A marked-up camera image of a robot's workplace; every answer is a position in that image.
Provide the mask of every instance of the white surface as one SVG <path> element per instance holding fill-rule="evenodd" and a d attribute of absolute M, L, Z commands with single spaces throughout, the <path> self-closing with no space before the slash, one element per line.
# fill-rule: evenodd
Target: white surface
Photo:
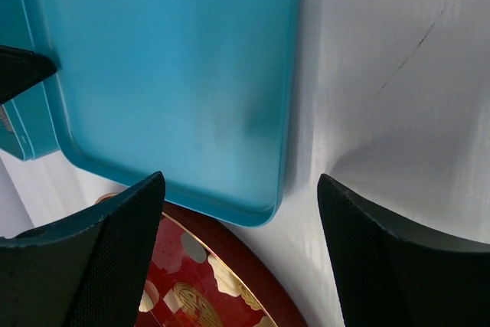
<path fill-rule="evenodd" d="M 33 224 L 0 159 L 0 237 L 15 237 Z"/>
<path fill-rule="evenodd" d="M 303 0 L 286 195 L 265 227 L 230 228 L 311 327 L 342 325 L 316 204 L 322 172 L 490 243 L 489 25 L 490 0 Z M 116 189 L 59 153 L 13 167 L 36 225 Z"/>

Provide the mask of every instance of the red lacquer tray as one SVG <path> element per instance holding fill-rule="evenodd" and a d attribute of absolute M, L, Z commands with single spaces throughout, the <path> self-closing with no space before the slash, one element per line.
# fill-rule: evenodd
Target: red lacquer tray
<path fill-rule="evenodd" d="M 271 272 L 225 226 L 165 203 L 136 327 L 306 326 Z"/>

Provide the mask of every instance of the black object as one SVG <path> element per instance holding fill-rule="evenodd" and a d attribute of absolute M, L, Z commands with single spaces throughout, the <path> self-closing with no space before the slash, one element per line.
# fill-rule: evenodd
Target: black object
<path fill-rule="evenodd" d="M 13 99 L 56 71 L 56 66 L 44 55 L 0 46 L 0 104 Z"/>
<path fill-rule="evenodd" d="M 0 239 L 0 325 L 133 327 L 162 216 L 158 172 L 60 221 Z"/>
<path fill-rule="evenodd" d="M 346 327 L 490 326 L 490 245 L 413 222 L 327 175 L 318 204 Z"/>

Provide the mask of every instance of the blue tray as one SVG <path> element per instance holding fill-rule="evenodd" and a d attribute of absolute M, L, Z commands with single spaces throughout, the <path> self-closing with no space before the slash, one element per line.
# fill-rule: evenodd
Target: blue tray
<path fill-rule="evenodd" d="M 124 185 L 265 224 L 283 191 L 299 0 L 24 0 L 58 60 L 45 83 L 60 149 Z"/>
<path fill-rule="evenodd" d="M 35 50 L 22 0 L 0 0 L 0 44 Z M 58 149 L 42 83 L 0 106 L 0 149 L 20 160 Z"/>

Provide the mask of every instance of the gold decoration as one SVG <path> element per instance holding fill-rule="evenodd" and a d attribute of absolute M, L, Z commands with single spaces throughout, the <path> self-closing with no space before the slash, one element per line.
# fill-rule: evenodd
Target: gold decoration
<path fill-rule="evenodd" d="M 194 234 L 193 234 L 191 231 L 189 231 L 189 229 L 187 229 L 187 228 L 186 228 L 184 225 L 182 225 L 180 222 L 178 222 L 178 221 L 177 221 L 177 220 L 175 220 L 174 218 L 172 218 L 172 217 L 168 216 L 168 215 L 167 215 L 165 212 L 162 212 L 162 214 L 163 214 L 164 216 L 167 216 L 167 218 L 168 218 L 170 221 L 172 221 L 174 224 L 177 224 L 177 225 L 178 225 L 178 226 L 179 226 L 179 227 L 180 227 L 182 230 L 187 231 L 187 232 L 188 232 L 190 235 L 192 235 L 192 236 L 194 237 L 194 239 L 195 239 L 195 240 L 197 240 L 199 243 L 201 243 L 201 245 L 202 245 L 202 246 L 203 246 L 203 247 L 204 247 L 204 248 L 205 248 L 205 249 L 206 249 L 206 250 L 207 250 L 209 253 L 211 253 L 211 254 L 213 254 L 213 255 L 214 255 L 213 250 L 212 250 L 210 247 L 208 247 L 208 246 L 207 246 L 207 245 L 206 245 L 206 244 L 205 244 L 205 243 L 204 243 L 204 242 L 203 242 L 203 241 L 202 241 L 202 240 L 201 240 L 199 237 L 197 237 L 197 236 L 196 236 L 196 235 L 194 235 Z M 227 265 L 226 265 L 226 264 L 225 264 L 225 263 L 224 263 L 224 262 L 223 262 L 223 261 L 222 261 L 220 258 L 216 257 L 216 259 L 217 259 L 217 260 L 219 260 L 219 261 L 220 261 L 220 263 L 222 263 L 223 267 L 224 267 L 224 268 L 226 268 L 226 269 L 228 270 L 228 272 L 230 272 L 230 273 L 231 273 L 231 274 L 232 274 L 232 275 L 233 275 L 233 276 L 234 276 L 234 277 L 237 279 L 237 281 L 239 281 L 239 282 L 240 282 L 240 284 L 242 284 L 242 285 L 243 285 L 242 280 L 239 278 L 239 276 L 237 276 L 237 275 L 236 275 L 236 273 L 235 273 L 235 272 L 234 272 L 232 269 L 230 269 L 230 268 L 229 268 L 229 267 L 228 267 L 228 266 L 227 266 Z M 266 310 L 266 309 L 264 309 L 264 308 L 262 307 L 262 304 L 260 304 L 260 301 L 259 301 L 259 300 L 258 300 L 258 299 L 257 299 L 255 296 L 254 296 L 253 298 L 256 300 L 257 304 L 260 306 L 260 308 L 262 309 L 262 311 L 263 311 L 263 312 L 266 314 L 267 318 L 268 318 L 268 319 L 271 321 L 271 323 L 273 324 L 273 327 L 278 327 L 278 326 L 277 326 L 277 324 L 276 324 L 276 322 L 274 322 L 274 320 L 271 318 L 270 314 L 267 312 L 267 310 Z"/>
<path fill-rule="evenodd" d="M 194 287 L 176 283 L 174 293 L 182 312 L 191 321 L 198 322 L 201 327 L 223 327 L 213 306 Z"/>
<path fill-rule="evenodd" d="M 243 301 L 250 308 L 252 308 L 252 310 L 262 310 L 259 302 L 257 302 L 257 299 L 255 299 L 255 296 L 253 296 L 252 293 L 248 291 L 248 289 L 242 283 L 238 286 L 238 289 L 240 291 L 240 296 L 242 297 Z"/>
<path fill-rule="evenodd" d="M 254 327 L 275 327 L 276 325 L 273 323 L 272 319 L 268 316 L 262 317 L 258 325 Z"/>
<path fill-rule="evenodd" d="M 239 286 L 241 282 L 231 274 L 223 263 L 217 259 L 213 254 L 207 256 L 207 262 L 213 269 L 214 279 L 216 280 L 217 290 L 220 293 L 228 294 L 233 298 L 236 298 L 241 294 Z"/>

